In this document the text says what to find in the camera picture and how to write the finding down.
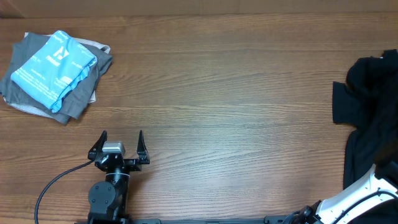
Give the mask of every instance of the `folded gray cloth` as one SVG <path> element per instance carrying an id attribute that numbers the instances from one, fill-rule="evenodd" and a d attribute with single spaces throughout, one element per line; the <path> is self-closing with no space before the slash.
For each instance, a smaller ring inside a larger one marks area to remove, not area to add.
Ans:
<path id="1" fill-rule="evenodd" d="M 32 113 L 31 110 L 37 109 L 44 112 L 40 115 L 46 116 L 47 114 L 47 117 L 66 124 L 70 117 L 78 119 L 87 107 L 91 94 L 95 90 L 101 76 L 111 65 L 113 57 L 94 46 L 83 44 L 97 57 L 98 62 L 95 66 L 92 66 L 88 76 L 63 99 L 61 110 L 58 113 L 53 113 L 44 105 L 35 101 L 11 80 L 11 74 L 40 50 L 48 39 L 49 37 L 44 35 L 29 33 L 23 41 L 13 45 L 10 66 L 4 78 L 0 81 L 0 94 L 3 95 L 7 104 L 11 106 L 22 106 L 22 108 L 25 108 L 22 110 L 28 113 Z"/>

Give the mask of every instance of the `stack of folded clothes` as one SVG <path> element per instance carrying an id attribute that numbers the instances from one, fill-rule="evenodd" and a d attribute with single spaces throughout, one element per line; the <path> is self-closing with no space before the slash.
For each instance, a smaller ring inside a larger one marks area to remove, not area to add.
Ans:
<path id="1" fill-rule="evenodd" d="M 67 124 L 96 100 L 96 86 L 113 60 L 110 50 L 61 30 L 52 35 L 25 33 L 13 45 L 0 94 L 14 108 Z"/>

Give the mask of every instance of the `wood grain surface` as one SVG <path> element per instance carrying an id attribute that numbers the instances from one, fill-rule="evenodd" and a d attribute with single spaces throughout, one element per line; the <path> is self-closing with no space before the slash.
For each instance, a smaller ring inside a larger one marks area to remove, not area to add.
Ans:
<path id="1" fill-rule="evenodd" d="M 24 32 L 111 46 L 97 102 L 64 126 L 0 101 L 0 223 L 33 223 L 41 190 L 87 161 L 102 130 L 151 164 L 132 174 L 134 218 L 261 218 L 342 190 L 350 126 L 332 122 L 333 81 L 398 46 L 397 13 L 0 20 L 0 74 Z M 84 220 L 89 166 L 61 178 L 41 224 Z"/>

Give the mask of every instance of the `beige wall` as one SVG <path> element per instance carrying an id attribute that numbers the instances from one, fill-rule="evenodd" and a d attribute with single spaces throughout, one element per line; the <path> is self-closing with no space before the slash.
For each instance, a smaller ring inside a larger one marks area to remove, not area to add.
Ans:
<path id="1" fill-rule="evenodd" d="M 0 0 L 3 17 L 398 11 L 397 0 Z"/>

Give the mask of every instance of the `black garment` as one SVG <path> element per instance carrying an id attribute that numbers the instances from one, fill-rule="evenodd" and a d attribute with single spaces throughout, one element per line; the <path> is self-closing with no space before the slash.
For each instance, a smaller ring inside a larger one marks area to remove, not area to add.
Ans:
<path id="1" fill-rule="evenodd" d="M 347 84 L 333 84 L 333 121 L 357 127 L 348 137 L 344 189 L 372 166 L 374 156 L 398 138 L 398 53 L 360 58 L 347 74 Z M 353 220 L 355 224 L 398 223 L 397 202 L 390 201 Z"/>

